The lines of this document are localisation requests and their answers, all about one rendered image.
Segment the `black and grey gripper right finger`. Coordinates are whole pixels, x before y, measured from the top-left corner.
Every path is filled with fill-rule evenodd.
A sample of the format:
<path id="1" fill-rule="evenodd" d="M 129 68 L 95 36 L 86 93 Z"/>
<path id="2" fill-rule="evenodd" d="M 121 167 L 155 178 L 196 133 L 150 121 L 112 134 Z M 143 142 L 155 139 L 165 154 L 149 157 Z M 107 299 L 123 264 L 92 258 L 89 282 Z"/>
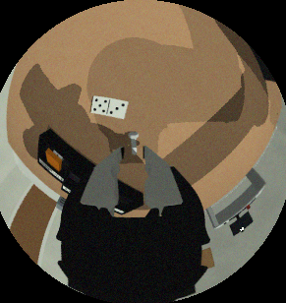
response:
<path id="1" fill-rule="evenodd" d="M 201 245 L 210 242 L 205 228 L 200 198 L 190 183 L 149 147 L 143 147 L 145 172 L 144 202 L 158 208 L 159 216 L 169 216 L 186 222 L 199 236 Z"/>

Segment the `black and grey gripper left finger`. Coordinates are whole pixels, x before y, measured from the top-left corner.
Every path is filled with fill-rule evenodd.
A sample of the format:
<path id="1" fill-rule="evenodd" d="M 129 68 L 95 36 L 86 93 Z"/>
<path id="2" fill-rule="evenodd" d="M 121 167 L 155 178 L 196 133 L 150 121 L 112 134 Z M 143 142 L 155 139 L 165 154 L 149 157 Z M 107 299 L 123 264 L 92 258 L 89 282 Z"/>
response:
<path id="1" fill-rule="evenodd" d="M 116 176 L 123 158 L 124 147 L 120 147 L 91 168 L 72 189 L 62 209 L 57 240 L 62 241 L 65 230 L 72 222 L 83 216 L 99 215 L 100 208 L 107 208 L 114 216 L 119 200 Z"/>

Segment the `white domino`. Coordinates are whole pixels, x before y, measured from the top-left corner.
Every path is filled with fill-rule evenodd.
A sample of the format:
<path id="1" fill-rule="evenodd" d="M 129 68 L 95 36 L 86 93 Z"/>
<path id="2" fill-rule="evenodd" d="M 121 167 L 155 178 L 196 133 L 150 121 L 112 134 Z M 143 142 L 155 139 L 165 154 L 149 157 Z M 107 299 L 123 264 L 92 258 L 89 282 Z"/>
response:
<path id="1" fill-rule="evenodd" d="M 124 119 L 128 103 L 129 101 L 94 95 L 91 113 Z"/>

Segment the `orange rectangular block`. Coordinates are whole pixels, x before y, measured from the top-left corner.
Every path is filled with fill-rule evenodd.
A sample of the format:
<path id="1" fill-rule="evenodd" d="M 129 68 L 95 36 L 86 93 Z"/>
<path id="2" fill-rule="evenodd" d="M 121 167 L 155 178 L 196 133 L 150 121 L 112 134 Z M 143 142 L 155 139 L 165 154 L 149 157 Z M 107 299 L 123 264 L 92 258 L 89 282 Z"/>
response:
<path id="1" fill-rule="evenodd" d="M 62 159 L 57 156 L 50 148 L 46 151 L 47 162 L 57 171 L 61 170 Z"/>

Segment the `pale grey bolt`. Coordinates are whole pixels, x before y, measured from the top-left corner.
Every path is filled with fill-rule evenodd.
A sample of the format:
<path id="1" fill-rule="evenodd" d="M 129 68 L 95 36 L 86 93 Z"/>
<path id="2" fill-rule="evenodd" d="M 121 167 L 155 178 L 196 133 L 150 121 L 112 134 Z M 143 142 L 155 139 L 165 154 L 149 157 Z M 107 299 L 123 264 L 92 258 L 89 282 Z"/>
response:
<path id="1" fill-rule="evenodd" d="M 132 143 L 132 154 L 137 154 L 137 137 L 139 136 L 139 133 L 131 132 L 128 135 Z"/>

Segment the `black rack of labelled bins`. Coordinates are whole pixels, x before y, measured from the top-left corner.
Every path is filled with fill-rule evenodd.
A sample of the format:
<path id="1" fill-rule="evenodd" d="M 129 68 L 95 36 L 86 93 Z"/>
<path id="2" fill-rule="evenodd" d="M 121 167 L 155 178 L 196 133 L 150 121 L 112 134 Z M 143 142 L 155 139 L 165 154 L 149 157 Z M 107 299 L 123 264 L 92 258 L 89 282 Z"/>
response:
<path id="1" fill-rule="evenodd" d="M 46 150 L 48 150 L 48 148 L 58 152 L 64 158 L 60 171 L 57 171 L 47 162 Z M 62 183 L 61 190 L 68 195 L 82 177 L 84 177 L 91 168 L 96 166 L 69 146 L 51 129 L 39 135 L 37 163 Z M 120 195 L 118 205 L 115 206 L 115 213 L 125 214 L 143 206 L 143 193 L 120 180 L 118 180 L 118 190 Z"/>

